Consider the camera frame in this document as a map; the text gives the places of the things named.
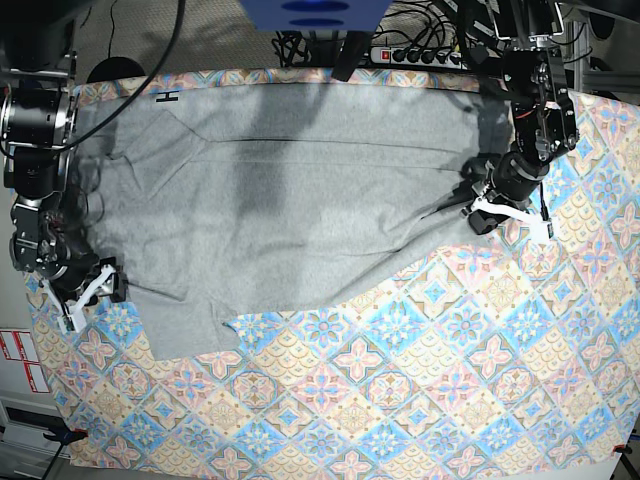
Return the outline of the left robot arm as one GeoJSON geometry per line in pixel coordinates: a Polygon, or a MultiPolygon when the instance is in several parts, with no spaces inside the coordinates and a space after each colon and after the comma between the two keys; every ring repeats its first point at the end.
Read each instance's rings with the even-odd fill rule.
{"type": "Polygon", "coordinates": [[[487,162],[463,215],[478,235],[514,219],[547,243],[553,223],[543,180],[551,163],[574,150],[579,140],[562,52],[552,41],[564,32],[562,16],[553,1],[499,1],[497,6],[487,10],[506,49],[502,83],[494,90],[510,101],[514,141],[502,157],[487,162]]]}

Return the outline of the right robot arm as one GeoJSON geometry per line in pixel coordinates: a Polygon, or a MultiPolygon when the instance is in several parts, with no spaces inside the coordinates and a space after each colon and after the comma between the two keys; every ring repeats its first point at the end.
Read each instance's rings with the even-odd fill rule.
{"type": "Polygon", "coordinates": [[[16,270],[34,273],[59,312],[65,333],[87,325],[84,309],[108,296],[126,298],[113,258],[87,244],[69,181],[77,99],[75,19],[87,1],[5,1],[1,4],[2,181],[16,198],[9,252],[16,270]]]}

